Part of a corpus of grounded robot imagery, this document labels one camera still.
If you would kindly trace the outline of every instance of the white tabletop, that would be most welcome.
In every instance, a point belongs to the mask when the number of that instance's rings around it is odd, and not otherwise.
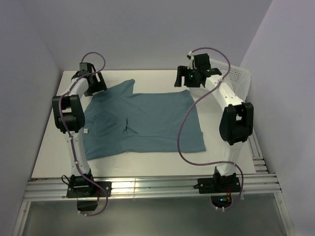
[[[134,93],[165,93],[186,89],[175,88],[175,70],[125,70],[103,71],[107,87],[120,84],[129,79],[135,80]],[[58,89],[63,93],[70,85],[75,71],[65,71]],[[82,97],[83,110],[92,97]],[[222,110],[212,95],[197,104],[201,130],[206,146],[205,152],[184,153],[184,156],[197,163],[219,161],[222,159],[223,141],[219,135]],[[251,151],[246,142],[241,150],[238,164],[245,174],[255,174]],[[89,161],[94,177],[151,177],[151,176],[190,176],[211,175],[215,166],[192,166],[183,161],[177,152],[125,152]],[[51,112],[44,138],[32,174],[32,178],[61,177],[71,175],[71,165],[66,141],[55,127]]]

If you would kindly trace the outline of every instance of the white basket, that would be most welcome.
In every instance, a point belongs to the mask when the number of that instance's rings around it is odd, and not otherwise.
[[[224,75],[228,70],[227,63],[210,59],[211,68],[218,68],[222,75]],[[251,73],[248,70],[231,65],[230,73],[224,79],[224,81],[229,85],[229,87],[235,92],[235,94],[245,101],[248,90],[251,83]],[[191,93],[198,96],[202,96],[207,92],[204,87],[200,88],[190,88]]]

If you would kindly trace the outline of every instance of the purple cable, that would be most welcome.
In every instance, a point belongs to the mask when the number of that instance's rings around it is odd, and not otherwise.
[[[71,93],[71,91],[73,90],[73,88],[75,87],[75,85],[77,84],[77,82],[78,82],[79,80],[85,78],[86,76],[94,75],[94,74],[96,74],[96,73],[98,73],[98,72],[101,72],[101,71],[104,69],[104,67],[105,67],[105,65],[106,65],[106,60],[105,60],[105,58],[104,58],[101,54],[99,54],[99,53],[97,53],[97,52],[90,52],[90,53],[85,54],[85,55],[83,56],[82,60],[81,60],[81,63],[83,62],[84,58],[85,58],[87,55],[89,55],[89,54],[97,54],[97,55],[99,55],[99,56],[104,60],[104,65],[103,65],[103,67],[102,67],[100,70],[98,70],[98,71],[95,71],[95,72],[92,72],[92,73],[89,73],[89,74],[85,74],[85,75],[80,76],[80,77],[76,80],[76,82],[72,84],[72,86],[70,87],[69,91],[66,92],[66,93],[64,93],[63,95],[61,95],[61,97],[60,97],[60,99],[59,99],[59,102],[58,102],[58,107],[59,107],[59,114],[60,114],[61,121],[62,121],[62,123],[63,123],[63,126],[64,126],[65,130],[67,131],[67,133],[68,133],[68,135],[69,135],[69,138],[70,138],[71,149],[72,149],[73,157],[74,157],[74,163],[75,163],[75,166],[76,166],[78,172],[80,173],[80,175],[81,175],[85,180],[87,180],[88,182],[90,182],[90,183],[92,183],[93,185],[95,185],[96,187],[98,187],[98,188],[104,193],[104,195],[105,195],[105,197],[106,197],[106,203],[105,203],[105,205],[103,206],[103,208],[102,208],[100,211],[98,211],[98,212],[96,212],[96,213],[93,213],[93,214],[85,214],[85,213],[80,212],[80,213],[81,213],[82,215],[84,215],[84,216],[95,216],[95,215],[101,214],[101,213],[106,209],[107,204],[108,204],[108,196],[107,196],[107,193],[106,193],[106,191],[105,191],[104,188],[102,188],[99,184],[95,183],[94,181],[90,180],[89,178],[87,178],[87,177],[82,173],[82,171],[81,171],[81,169],[80,169],[80,167],[79,167],[79,163],[77,162],[77,161],[78,161],[78,158],[77,158],[77,155],[76,155],[76,152],[75,152],[75,148],[74,148],[73,136],[71,135],[70,130],[68,129],[68,126],[67,126],[67,124],[66,124],[66,122],[65,122],[65,120],[64,120],[63,111],[62,111],[62,106],[61,106],[62,99],[63,99],[65,96],[67,96],[67,95],[69,95],[69,94]]]
[[[200,102],[203,98],[205,98],[206,96],[208,96],[209,94],[213,93],[216,89],[218,89],[222,83],[222,81],[225,79],[225,77],[229,74],[230,70],[231,70],[231,63],[229,61],[229,59],[222,53],[220,52],[219,50],[215,49],[215,48],[209,48],[209,47],[203,47],[203,48],[197,48],[195,50],[193,50],[192,52],[196,52],[198,50],[202,50],[202,49],[209,49],[209,50],[212,50],[212,51],[215,51],[215,52],[218,52],[220,53],[224,58],[225,60],[227,61],[227,64],[228,64],[228,70],[226,72],[225,75],[223,75],[222,77],[222,80],[218,82],[217,86],[215,86],[212,90],[210,90],[209,92],[205,93],[204,95],[202,95],[200,98],[198,98],[193,104],[192,106],[189,108],[188,112],[186,113],[185,115],[185,118],[181,124],[181,127],[179,129],[179,132],[178,132],[178,136],[177,136],[177,150],[178,150],[178,153],[179,155],[181,156],[181,158],[186,161],[187,163],[191,164],[191,165],[194,165],[194,166],[209,166],[209,165],[216,165],[216,164],[231,164],[231,165],[234,165],[236,166],[236,168],[240,171],[241,173],[241,179],[242,179],[242,183],[241,183],[241,190],[240,190],[240,193],[239,195],[237,196],[236,200],[232,201],[231,205],[224,208],[224,209],[228,209],[230,207],[232,207],[234,205],[234,202],[237,202],[239,201],[239,199],[241,198],[241,195],[242,195],[242,192],[243,192],[243,187],[244,187],[244,174],[243,174],[243,171],[241,170],[241,168],[239,167],[239,165],[237,165],[236,163],[232,162],[232,161],[215,161],[215,162],[209,162],[209,163],[194,163],[194,162],[191,162],[191,161],[188,161],[182,154],[181,152],[181,148],[180,148],[180,136],[181,136],[181,132],[182,132],[182,129],[183,129],[183,126],[185,124],[185,121],[188,117],[188,115],[190,114],[190,112],[192,111],[192,109],[194,108],[194,106]]]

